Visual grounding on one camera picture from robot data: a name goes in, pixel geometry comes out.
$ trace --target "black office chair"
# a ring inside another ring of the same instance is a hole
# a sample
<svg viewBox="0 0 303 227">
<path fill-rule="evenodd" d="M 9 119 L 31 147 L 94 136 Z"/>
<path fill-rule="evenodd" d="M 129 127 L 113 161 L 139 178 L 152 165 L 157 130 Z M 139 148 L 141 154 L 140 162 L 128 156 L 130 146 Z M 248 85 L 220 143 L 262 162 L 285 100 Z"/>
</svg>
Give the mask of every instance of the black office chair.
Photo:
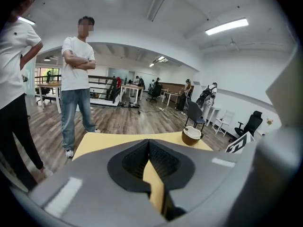
<svg viewBox="0 0 303 227">
<path fill-rule="evenodd" d="M 151 98 L 147 98 L 147 100 L 149 100 L 150 102 L 152 100 L 157 101 L 157 98 L 160 97 L 161 95 L 161 89 L 162 89 L 162 85 L 161 84 L 157 84 L 154 88 L 154 90 L 152 92 L 149 92 L 148 95 L 151 96 Z"/>
<path fill-rule="evenodd" d="M 255 111 L 251 116 L 250 120 L 248 120 L 247 124 L 245 125 L 244 129 L 241 129 L 241 125 L 243 123 L 238 122 L 240 124 L 239 128 L 235 128 L 236 133 L 241 137 L 243 134 L 250 132 L 252 136 L 254 136 L 254 133 L 256 129 L 260 126 L 260 124 L 263 122 L 263 119 L 261 118 L 262 113 L 259 111 Z"/>
<path fill-rule="evenodd" d="M 49 87 L 42 87 L 41 88 L 41 92 L 42 92 L 42 102 L 44 102 L 46 100 L 46 94 L 50 93 L 51 89 Z M 39 94 L 39 88 L 36 88 L 36 93 Z"/>
<path fill-rule="evenodd" d="M 52 75 L 52 73 L 51 73 L 51 71 L 49 70 L 49 71 L 47 72 L 46 83 L 49 83 L 49 81 L 51 80 L 51 75 Z M 41 88 L 42 102 L 44 102 L 44 101 L 46 100 L 46 94 L 50 93 L 50 91 L 51 91 L 51 89 L 50 89 L 49 87 L 42 87 L 42 88 Z M 39 88 L 36 88 L 36 93 L 37 93 L 37 94 L 40 94 Z"/>
<path fill-rule="evenodd" d="M 199 105 L 193 101 L 190 101 L 188 103 L 187 120 L 185 123 L 185 127 L 187 125 L 188 119 L 191 119 L 194 121 L 194 128 L 196 128 L 197 124 L 199 123 L 203 124 L 203 127 L 201 129 L 202 132 L 204 125 L 206 124 L 206 121 L 202 119 L 201 116 L 202 116 L 202 110 L 199 107 Z"/>
</svg>

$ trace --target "fluorescent light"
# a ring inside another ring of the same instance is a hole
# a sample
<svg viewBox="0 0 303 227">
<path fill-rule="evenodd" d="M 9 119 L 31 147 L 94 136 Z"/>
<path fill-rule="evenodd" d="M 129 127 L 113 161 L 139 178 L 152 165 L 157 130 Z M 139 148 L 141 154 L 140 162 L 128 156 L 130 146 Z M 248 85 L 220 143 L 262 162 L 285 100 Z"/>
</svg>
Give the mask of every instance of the fluorescent light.
<svg viewBox="0 0 303 227">
<path fill-rule="evenodd" d="M 239 20 L 236 20 L 236 21 L 232 21 L 232 22 L 229 22 L 229 23 L 226 23 L 226 24 L 219 25 L 219 26 L 217 26 L 215 28 L 208 29 L 205 32 L 208 35 L 213 35 L 213 34 L 222 32 L 224 30 L 228 30 L 228 29 L 232 29 L 232 28 L 237 28 L 237 27 L 242 27 L 242 26 L 247 26 L 247 25 L 248 25 L 247 19 L 246 18 L 242 18 L 242 19 L 239 19 Z"/>
<path fill-rule="evenodd" d="M 19 17 L 18 19 L 21 20 L 21 21 L 23 21 L 23 22 L 27 22 L 27 23 L 30 24 L 30 25 L 34 25 L 34 24 L 35 24 L 34 21 L 29 20 L 29 19 L 24 18 L 24 17 Z"/>
</svg>

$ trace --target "crossed arms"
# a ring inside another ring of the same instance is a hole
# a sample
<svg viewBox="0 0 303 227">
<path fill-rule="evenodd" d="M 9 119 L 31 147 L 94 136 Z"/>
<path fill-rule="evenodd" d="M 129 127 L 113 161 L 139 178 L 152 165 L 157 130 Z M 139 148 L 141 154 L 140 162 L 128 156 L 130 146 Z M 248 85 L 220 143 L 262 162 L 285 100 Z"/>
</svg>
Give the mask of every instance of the crossed arms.
<svg viewBox="0 0 303 227">
<path fill-rule="evenodd" d="M 63 57 L 65 62 L 71 65 L 73 68 L 82 69 L 82 70 L 89 70 L 96 68 L 96 61 L 75 56 L 71 50 L 64 51 Z"/>
</svg>

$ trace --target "white chair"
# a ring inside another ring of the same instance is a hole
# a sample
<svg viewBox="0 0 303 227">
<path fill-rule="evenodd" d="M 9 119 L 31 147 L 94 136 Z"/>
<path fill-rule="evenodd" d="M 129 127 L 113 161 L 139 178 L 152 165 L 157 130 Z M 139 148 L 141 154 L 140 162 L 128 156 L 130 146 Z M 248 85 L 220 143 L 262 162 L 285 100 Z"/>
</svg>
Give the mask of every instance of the white chair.
<svg viewBox="0 0 303 227">
<path fill-rule="evenodd" d="M 222 125 L 224 125 L 224 124 L 225 125 L 230 125 L 230 123 L 232 122 L 232 118 L 234 117 L 234 115 L 235 115 L 235 112 L 231 112 L 231 111 L 226 110 L 226 112 L 225 112 L 225 114 L 223 116 L 223 120 L 221 120 L 219 118 L 216 118 L 216 121 L 213 123 L 213 127 L 212 127 L 212 129 L 214 129 L 214 131 L 216 132 L 216 134 L 218 132 L 221 132 L 221 133 L 223 133 L 223 136 L 225 136 L 225 134 L 226 134 L 227 131 L 225 131 L 225 132 L 222 131 L 222 129 L 221 129 Z"/>
</svg>

